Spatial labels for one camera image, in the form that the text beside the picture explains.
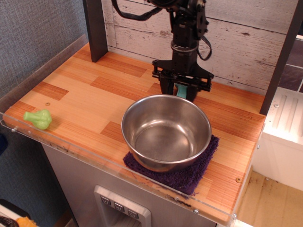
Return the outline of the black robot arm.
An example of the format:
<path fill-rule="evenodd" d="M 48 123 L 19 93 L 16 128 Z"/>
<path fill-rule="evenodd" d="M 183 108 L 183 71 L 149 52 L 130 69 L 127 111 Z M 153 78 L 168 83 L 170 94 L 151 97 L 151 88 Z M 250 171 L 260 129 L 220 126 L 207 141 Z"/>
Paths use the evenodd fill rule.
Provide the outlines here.
<path fill-rule="evenodd" d="M 171 32 L 172 59 L 154 60 L 153 77 L 160 82 L 161 92 L 172 95 L 174 89 L 179 97 L 194 101 L 201 90 L 210 91 L 213 74 L 201 68 L 197 59 L 206 57 L 199 51 L 199 42 L 211 46 L 205 37 L 209 22 L 205 16 L 204 0 L 152 0 L 151 3 L 169 12 Z"/>

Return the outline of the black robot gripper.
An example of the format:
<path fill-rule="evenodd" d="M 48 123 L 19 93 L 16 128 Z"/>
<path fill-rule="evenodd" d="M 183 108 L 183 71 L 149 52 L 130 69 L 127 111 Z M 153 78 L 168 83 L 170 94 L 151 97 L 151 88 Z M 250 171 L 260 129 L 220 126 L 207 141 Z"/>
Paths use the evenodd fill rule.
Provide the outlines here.
<path fill-rule="evenodd" d="M 158 78 L 162 94 L 173 95 L 175 83 L 187 86 L 186 100 L 193 102 L 197 91 L 210 91 L 213 74 L 197 64 L 197 48 L 172 47 L 171 60 L 154 60 L 152 76 Z"/>

